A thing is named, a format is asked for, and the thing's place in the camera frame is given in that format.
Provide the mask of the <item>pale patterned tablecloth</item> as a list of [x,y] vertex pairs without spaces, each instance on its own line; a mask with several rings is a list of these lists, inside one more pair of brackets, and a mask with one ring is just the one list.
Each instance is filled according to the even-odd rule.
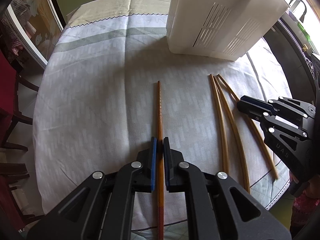
[[201,171],[222,170],[218,114],[209,77],[237,96],[289,98],[281,65],[260,39],[236,61],[168,48],[170,0],[97,0],[62,32],[40,84],[33,117],[38,189],[45,213],[94,171],[118,171],[163,133]]

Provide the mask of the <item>bamboo chopstick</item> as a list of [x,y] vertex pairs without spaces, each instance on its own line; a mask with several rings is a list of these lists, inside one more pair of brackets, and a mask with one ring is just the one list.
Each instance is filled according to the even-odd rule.
[[213,75],[210,74],[209,78],[210,78],[210,83],[213,89],[214,102],[215,102],[215,107],[217,110],[218,121],[219,121],[221,147],[222,147],[222,159],[223,159],[223,172],[229,173],[228,144],[227,144],[225,122],[223,118],[221,101],[220,101],[219,92],[218,92],[217,85]]
[[[231,87],[229,86],[229,84],[224,80],[224,78],[218,74],[217,75],[217,78],[218,78],[218,81],[223,83],[227,92],[229,94],[231,94],[231,96],[233,97],[233,99],[235,100],[236,103],[238,103],[240,101],[239,97],[236,95],[236,93],[231,89]],[[255,123],[253,122],[252,119],[250,119],[248,116],[244,116],[248,126],[249,126],[249,129],[251,131],[251,133],[254,135],[255,137],[255,140],[256,142],[258,143],[259,145],[259,148],[261,150],[261,152],[263,153],[264,155],[264,159],[267,163],[267,166],[268,168],[271,170],[271,173],[272,173],[272,177],[273,177],[273,180],[277,180],[279,179],[279,175],[278,175],[278,172],[276,170],[276,166],[274,164],[274,161],[273,161],[273,158],[270,156],[270,153],[268,151],[268,148],[267,146],[264,144],[264,140],[263,140],[263,137],[261,136],[257,126],[255,125]]]
[[247,167],[247,162],[246,162],[246,156],[245,156],[245,152],[244,152],[244,147],[242,144],[242,140],[240,138],[240,133],[239,130],[237,128],[237,125],[235,123],[234,120],[234,116],[233,113],[228,105],[227,99],[222,91],[222,88],[218,82],[217,77],[213,77],[215,84],[217,85],[217,89],[220,93],[220,97],[222,99],[223,105],[226,109],[227,112],[227,116],[229,118],[229,122],[231,124],[232,127],[232,131],[234,133],[234,137],[235,137],[235,141],[236,141],[236,145],[237,145],[237,149],[240,155],[240,163],[241,163],[241,168],[242,168],[242,174],[243,174],[243,180],[244,180],[244,189],[250,193],[250,184],[249,184],[249,173],[248,173],[248,167]]

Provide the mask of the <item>glass sliding door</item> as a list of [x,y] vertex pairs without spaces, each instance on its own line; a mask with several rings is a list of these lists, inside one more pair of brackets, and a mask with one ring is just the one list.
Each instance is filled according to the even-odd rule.
[[53,0],[12,0],[1,20],[9,49],[23,50],[44,69],[63,31]]

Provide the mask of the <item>chrome sink faucet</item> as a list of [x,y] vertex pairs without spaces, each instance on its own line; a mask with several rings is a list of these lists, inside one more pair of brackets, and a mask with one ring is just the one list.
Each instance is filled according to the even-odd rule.
[[306,3],[303,0],[290,0],[290,11],[299,22],[303,23],[308,12]]

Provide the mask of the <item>red-handled chopstick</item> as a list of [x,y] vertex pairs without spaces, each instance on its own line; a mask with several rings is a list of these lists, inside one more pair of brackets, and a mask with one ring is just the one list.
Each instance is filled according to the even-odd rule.
[[161,82],[157,82],[157,207],[158,239],[164,239],[164,164],[163,164],[163,126],[162,126]]

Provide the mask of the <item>red upholstered wooden chair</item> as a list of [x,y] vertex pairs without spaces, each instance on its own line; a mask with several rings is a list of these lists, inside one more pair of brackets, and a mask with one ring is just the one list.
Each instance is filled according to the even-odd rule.
[[[37,86],[20,77],[5,56],[1,54],[1,148],[27,152],[27,147],[8,142],[17,123],[33,124],[32,118],[19,111],[19,84],[33,91],[39,90]],[[4,213],[5,220],[17,231],[41,218],[41,216],[24,215],[13,197],[12,191],[16,188],[10,185],[25,178],[29,178],[29,174],[24,164],[1,163],[1,211]]]

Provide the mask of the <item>white slotted utensil holder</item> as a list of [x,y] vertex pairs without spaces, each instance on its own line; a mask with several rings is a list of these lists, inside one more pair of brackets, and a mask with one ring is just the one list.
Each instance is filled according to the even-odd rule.
[[171,0],[169,50],[235,61],[281,18],[285,0]]

